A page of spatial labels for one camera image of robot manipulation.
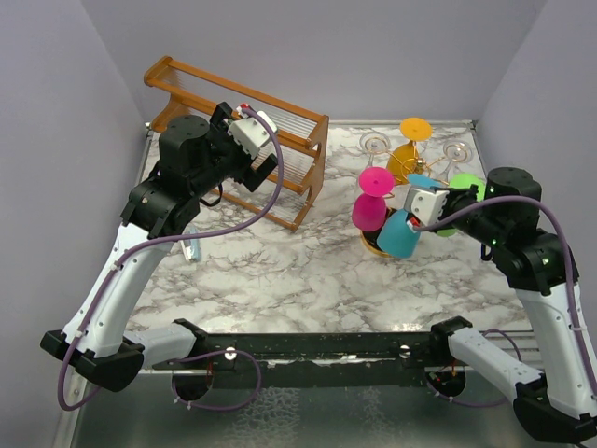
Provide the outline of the green plastic wine glass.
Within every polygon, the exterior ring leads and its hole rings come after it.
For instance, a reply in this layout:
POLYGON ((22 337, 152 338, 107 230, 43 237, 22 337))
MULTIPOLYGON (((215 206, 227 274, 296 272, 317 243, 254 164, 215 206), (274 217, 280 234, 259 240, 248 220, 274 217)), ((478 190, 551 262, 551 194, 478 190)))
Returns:
MULTIPOLYGON (((454 189, 469 189, 472 186, 477 187, 477 201, 482 201, 485 197, 486 183, 478 176, 468 173, 459 173, 454 175, 449 183, 449 187, 454 189)), ((455 228, 443 229, 437 231, 437 236, 448 238, 457 232, 458 230, 455 228)))

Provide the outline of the clear wine glass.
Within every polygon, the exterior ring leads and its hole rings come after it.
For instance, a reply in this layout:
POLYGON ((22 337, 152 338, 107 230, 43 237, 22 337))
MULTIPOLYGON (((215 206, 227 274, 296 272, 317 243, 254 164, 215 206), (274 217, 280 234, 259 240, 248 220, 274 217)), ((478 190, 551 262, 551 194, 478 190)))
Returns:
POLYGON ((447 175, 458 164, 469 163, 473 158, 472 147, 465 141, 449 141, 443 147, 445 159, 448 161, 444 172, 447 175))
POLYGON ((391 142, 389 137, 380 132, 364 133, 359 139, 360 148, 368 154, 367 168, 372 167, 376 156, 385 154, 391 142))

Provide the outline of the yellow plastic wine glass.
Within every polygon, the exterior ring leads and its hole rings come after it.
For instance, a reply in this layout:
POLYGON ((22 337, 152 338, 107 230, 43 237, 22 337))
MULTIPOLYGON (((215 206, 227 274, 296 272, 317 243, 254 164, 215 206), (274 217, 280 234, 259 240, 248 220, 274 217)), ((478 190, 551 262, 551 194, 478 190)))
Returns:
POLYGON ((425 119, 416 117, 404 119, 399 130, 407 142, 390 153, 386 164, 397 186, 407 184, 411 174, 423 174, 426 162, 421 158, 417 145, 428 140, 433 133, 432 126, 425 119))

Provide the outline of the blue plastic wine glass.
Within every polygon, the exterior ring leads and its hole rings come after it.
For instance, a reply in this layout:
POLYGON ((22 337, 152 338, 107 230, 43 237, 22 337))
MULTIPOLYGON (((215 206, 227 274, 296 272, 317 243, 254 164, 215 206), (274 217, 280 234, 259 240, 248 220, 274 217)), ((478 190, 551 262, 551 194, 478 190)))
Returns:
MULTIPOLYGON (((436 187, 440 189, 444 189, 445 187, 445 185, 439 181, 424 175, 409 175, 408 181, 410 186, 416 185, 420 187, 436 187)), ((416 219, 404 209, 404 203, 402 208, 395 211, 386 219, 377 238, 377 246, 379 249, 389 254, 391 257, 398 259, 407 259, 411 257, 421 236, 421 233, 418 231, 420 227, 418 226, 416 219)))

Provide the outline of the pink plastic wine glass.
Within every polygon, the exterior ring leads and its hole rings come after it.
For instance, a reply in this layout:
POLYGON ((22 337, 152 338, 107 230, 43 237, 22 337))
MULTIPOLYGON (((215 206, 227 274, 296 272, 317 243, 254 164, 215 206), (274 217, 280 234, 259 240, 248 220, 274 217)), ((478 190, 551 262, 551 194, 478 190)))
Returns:
POLYGON ((382 167, 366 168, 358 177, 361 194, 354 202, 352 222, 361 231, 376 231, 385 222, 384 196, 395 186, 392 174, 382 167))

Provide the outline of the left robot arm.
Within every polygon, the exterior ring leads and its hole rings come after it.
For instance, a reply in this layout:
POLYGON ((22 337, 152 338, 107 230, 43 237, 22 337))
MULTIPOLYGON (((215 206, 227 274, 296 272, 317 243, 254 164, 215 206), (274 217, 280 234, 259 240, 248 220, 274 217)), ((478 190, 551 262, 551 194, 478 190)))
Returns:
POLYGON ((47 332, 41 348, 62 363, 57 390, 66 373, 119 392, 140 370, 177 360, 192 369, 205 360, 206 346, 188 323, 127 332, 133 308, 174 243, 190 239, 187 225, 212 189, 231 179, 256 190, 283 168, 278 128, 250 105, 216 106, 209 119, 184 115, 160 132, 159 158, 135 186, 121 213, 116 240, 88 297, 63 329, 47 332))

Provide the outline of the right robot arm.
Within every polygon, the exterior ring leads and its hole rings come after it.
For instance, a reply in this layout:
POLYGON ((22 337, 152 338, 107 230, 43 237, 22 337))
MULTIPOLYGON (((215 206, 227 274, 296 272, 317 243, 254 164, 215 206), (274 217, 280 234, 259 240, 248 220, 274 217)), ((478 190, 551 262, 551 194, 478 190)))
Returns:
POLYGON ((584 325, 578 270, 562 227, 539 228, 553 214, 541 202, 531 174, 501 167, 488 174, 483 200, 475 188, 433 189, 439 213, 430 231, 455 228, 490 250, 491 260, 515 291, 531 323, 541 371, 523 365, 457 316, 435 324, 428 353, 440 365, 464 362, 512 404, 535 440, 580 444, 596 436, 596 356, 584 325))

